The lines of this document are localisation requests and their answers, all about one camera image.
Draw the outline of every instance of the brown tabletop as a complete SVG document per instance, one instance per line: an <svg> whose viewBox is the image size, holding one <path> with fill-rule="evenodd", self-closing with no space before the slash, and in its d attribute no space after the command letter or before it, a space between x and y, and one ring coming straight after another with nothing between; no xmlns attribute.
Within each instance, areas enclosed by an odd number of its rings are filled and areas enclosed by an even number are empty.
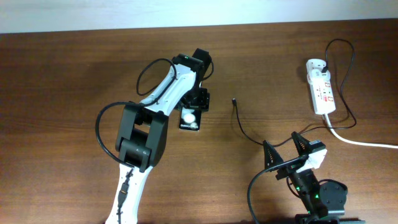
<svg viewBox="0 0 398 224"><path fill-rule="evenodd" d="M308 124L322 125L313 112L305 63L324 58L334 38L356 47L344 95L358 119L338 131L367 142L398 143L398 20L296 22L239 26L124 29L0 35L0 222L102 223L108 217L119 167L99 147L98 111L114 101L139 101L136 79L152 60L210 52L214 75L203 82L211 94L197 133L178 129L170 116L165 153L146 182L139 223L239 223L252 220L246 203L250 180L264 168L264 151L240 132L231 104L258 141L278 143ZM337 97L350 48L335 43L330 69L337 110L333 123L349 125ZM158 84L166 63L145 74L142 90ZM114 150L122 107L104 115L101 135ZM345 217L368 223L398 219L398 151L344 143L325 129L328 154L318 179L348 186ZM292 142L278 148L297 157ZM252 190L260 220L305 213L302 202L275 173Z"/></svg>

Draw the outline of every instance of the white cable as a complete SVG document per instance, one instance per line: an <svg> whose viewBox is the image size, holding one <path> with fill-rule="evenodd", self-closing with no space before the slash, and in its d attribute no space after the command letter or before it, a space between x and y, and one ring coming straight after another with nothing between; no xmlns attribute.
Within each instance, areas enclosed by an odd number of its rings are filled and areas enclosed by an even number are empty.
<svg viewBox="0 0 398 224"><path fill-rule="evenodd" d="M388 148L391 148L391 149L398 149L398 146L393 146L393 145L388 145L388 144L376 144L376 143L356 142L356 141L347 140L347 139L341 137L340 135L338 135L335 132L335 130L331 126L331 123L330 123L330 120L329 120L329 116L327 114L324 114L323 116L324 116L324 118L326 120L326 123L328 124L328 127L330 128L329 129L330 132L334 136L336 136L336 138L342 140L343 142L347 142L347 143L351 143L351 144L357 144L357 145L360 145L360 146L388 147Z"/></svg>

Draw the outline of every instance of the white wall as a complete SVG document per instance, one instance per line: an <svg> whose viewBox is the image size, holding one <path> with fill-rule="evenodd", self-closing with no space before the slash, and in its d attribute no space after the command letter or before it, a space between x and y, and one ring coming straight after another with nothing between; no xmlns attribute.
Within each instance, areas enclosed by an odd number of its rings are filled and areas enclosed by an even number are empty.
<svg viewBox="0 0 398 224"><path fill-rule="evenodd" d="M398 0L0 0L0 33L398 17Z"/></svg>

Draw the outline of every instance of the power socket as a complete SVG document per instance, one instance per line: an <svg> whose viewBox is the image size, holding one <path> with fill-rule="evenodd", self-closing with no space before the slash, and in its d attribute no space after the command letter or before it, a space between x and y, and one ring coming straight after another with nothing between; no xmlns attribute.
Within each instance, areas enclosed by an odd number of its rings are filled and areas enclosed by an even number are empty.
<svg viewBox="0 0 398 224"><path fill-rule="evenodd" d="M307 80L310 84L315 114L328 114L336 110L335 98L331 90L330 72L322 73L326 62L321 59L307 61Z"/></svg>

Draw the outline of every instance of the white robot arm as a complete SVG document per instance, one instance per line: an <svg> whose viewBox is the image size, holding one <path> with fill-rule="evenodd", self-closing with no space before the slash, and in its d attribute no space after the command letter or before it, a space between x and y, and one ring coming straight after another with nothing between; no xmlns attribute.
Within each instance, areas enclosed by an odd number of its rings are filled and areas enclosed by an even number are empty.
<svg viewBox="0 0 398 224"><path fill-rule="evenodd" d="M165 149L167 125L172 110L184 110L184 115L187 111L208 110L210 94L200 88L211 63L208 52L197 49L192 57L180 54L173 58L172 63L177 74L171 66L162 83L140 104L124 103L116 140L120 162L119 184L106 224L137 223L145 181ZM150 126L149 133L134 127L143 123Z"/></svg>

